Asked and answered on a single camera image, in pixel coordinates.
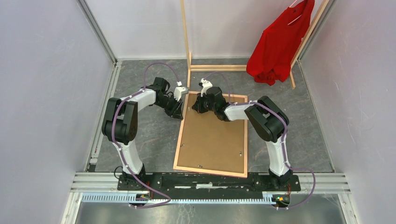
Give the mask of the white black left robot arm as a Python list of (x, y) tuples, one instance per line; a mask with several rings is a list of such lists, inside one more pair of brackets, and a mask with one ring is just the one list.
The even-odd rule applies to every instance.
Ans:
[(156, 105), (163, 108), (169, 117), (183, 119), (182, 96), (188, 93), (188, 89), (181, 82), (177, 83), (174, 91), (169, 91), (169, 87), (167, 80), (156, 77), (153, 84), (124, 98), (110, 98), (106, 105), (102, 134), (112, 142), (120, 157), (122, 174), (119, 180), (129, 180), (135, 190), (141, 190), (147, 184), (145, 167), (135, 143), (139, 112)]

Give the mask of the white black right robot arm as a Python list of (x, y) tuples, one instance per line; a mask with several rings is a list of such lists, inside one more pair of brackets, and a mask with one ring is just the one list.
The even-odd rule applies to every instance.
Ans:
[(197, 94), (192, 109), (198, 113), (211, 111), (221, 121), (248, 120), (266, 143), (271, 187), (282, 190), (288, 185), (293, 175), (286, 147), (289, 119), (269, 97), (246, 103), (229, 103), (219, 87), (211, 87), (205, 93)]

